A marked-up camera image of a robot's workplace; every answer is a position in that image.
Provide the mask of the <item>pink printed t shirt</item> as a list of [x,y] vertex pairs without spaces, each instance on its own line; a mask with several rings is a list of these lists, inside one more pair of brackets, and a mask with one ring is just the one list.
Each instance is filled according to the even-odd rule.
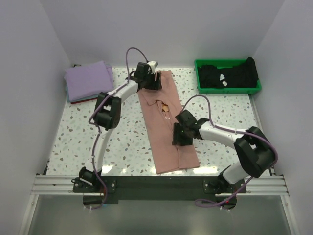
[[173,145],[175,116],[182,110],[170,70],[161,71],[162,89],[142,89],[138,94],[157,174],[200,166],[193,145]]

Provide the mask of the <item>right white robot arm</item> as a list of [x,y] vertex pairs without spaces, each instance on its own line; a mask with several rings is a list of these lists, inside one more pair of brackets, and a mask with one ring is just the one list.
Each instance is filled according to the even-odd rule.
[[194,139],[214,141],[233,148],[239,161],[220,174],[218,187],[230,192],[245,177],[260,177],[278,160],[278,154],[263,132],[255,126],[247,130],[219,126],[208,118],[196,119],[188,110],[176,115],[173,145],[188,146]]

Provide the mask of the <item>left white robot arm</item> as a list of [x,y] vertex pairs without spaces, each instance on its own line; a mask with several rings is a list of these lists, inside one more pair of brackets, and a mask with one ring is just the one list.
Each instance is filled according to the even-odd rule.
[[120,122],[123,102],[141,89],[161,90],[161,72],[156,71],[157,66],[157,61],[139,62],[136,70],[129,74],[121,86],[98,95],[94,112],[89,118],[89,124],[97,128],[98,134],[91,149],[91,156],[79,171],[79,180],[84,182],[85,188],[90,192],[101,188],[100,175],[104,152],[110,135]]

